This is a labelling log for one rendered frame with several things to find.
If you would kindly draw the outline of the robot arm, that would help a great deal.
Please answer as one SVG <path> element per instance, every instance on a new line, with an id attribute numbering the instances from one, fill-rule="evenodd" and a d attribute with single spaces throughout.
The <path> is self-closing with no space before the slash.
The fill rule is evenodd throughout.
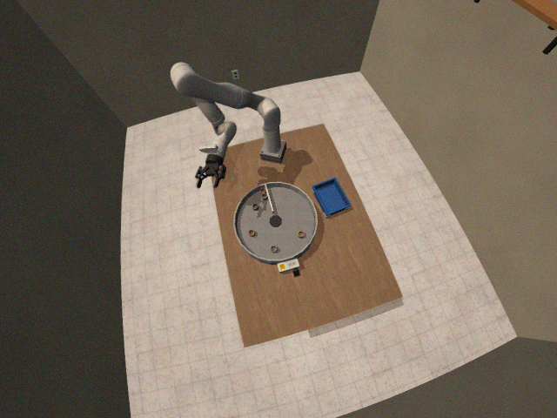
<path id="1" fill-rule="evenodd" d="M 236 124 L 225 121 L 224 113 L 215 103 L 234 109 L 248 107 L 257 111 L 264 120 L 262 129 L 265 149 L 270 153 L 280 150 L 280 109 L 272 99 L 235 84 L 214 83 L 200 77 L 189 64 L 182 62 L 172 66 L 171 81 L 179 93 L 193 99 L 217 134 L 212 145 L 200 146 L 201 152 L 217 154 L 225 159 L 227 147 L 237 132 Z"/>

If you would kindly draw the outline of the blue open tray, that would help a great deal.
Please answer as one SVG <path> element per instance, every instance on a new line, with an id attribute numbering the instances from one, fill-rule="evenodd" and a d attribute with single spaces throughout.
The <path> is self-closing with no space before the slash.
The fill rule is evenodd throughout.
<path id="1" fill-rule="evenodd" d="M 326 218 L 335 213 L 345 211 L 351 206 L 349 199 L 344 193 L 336 177 L 316 185 L 312 185 L 312 193 L 319 202 Z"/>

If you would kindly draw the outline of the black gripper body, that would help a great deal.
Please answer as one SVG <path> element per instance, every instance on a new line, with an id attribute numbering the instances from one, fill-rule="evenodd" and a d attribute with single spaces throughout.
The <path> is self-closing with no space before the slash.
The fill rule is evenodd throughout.
<path id="1" fill-rule="evenodd" d="M 206 161 L 205 161 L 205 167 L 204 169 L 208 166 L 209 169 L 205 172 L 205 174 L 210 177 L 214 177 L 212 170 L 211 170 L 211 166 L 214 167 L 216 173 L 218 173 L 220 171 L 220 169 L 218 170 L 218 168 L 223 164 L 224 160 L 217 154 L 208 154 Z"/>

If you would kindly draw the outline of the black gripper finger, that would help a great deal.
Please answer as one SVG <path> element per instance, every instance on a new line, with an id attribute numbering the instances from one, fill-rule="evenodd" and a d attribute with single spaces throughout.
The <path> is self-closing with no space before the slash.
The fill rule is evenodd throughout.
<path id="1" fill-rule="evenodd" d="M 213 166 L 211 166 L 211 170 L 215 176 L 214 182 L 213 182 L 213 187 L 217 188 L 219 180 L 224 179 L 225 178 L 225 172 L 226 172 L 226 167 L 224 165 L 221 165 L 218 170 L 220 169 L 220 173 L 216 173 L 215 169 Z M 223 175 L 222 175 L 223 174 Z"/>
<path id="2" fill-rule="evenodd" d="M 197 184 L 196 184 L 196 187 L 197 187 L 197 188 L 200 188 L 201 185 L 202 185 L 203 180 L 206 179 L 206 178 L 208 177 L 207 175 L 204 175 L 204 173 L 205 173 L 208 169 L 209 169 L 208 166 L 207 166 L 205 169 L 204 169 L 204 167 L 202 167 L 202 166 L 200 166 L 200 167 L 198 168 L 198 171 L 197 171 L 197 173 L 196 173 L 196 175 L 195 175 L 195 178 L 198 179 Z M 199 174 L 200 174 L 200 175 L 199 175 Z M 198 176 L 198 175 L 199 175 L 199 176 Z M 204 177 L 202 177 L 202 176 L 204 176 Z M 202 178 L 201 178 L 201 177 L 202 177 Z"/>

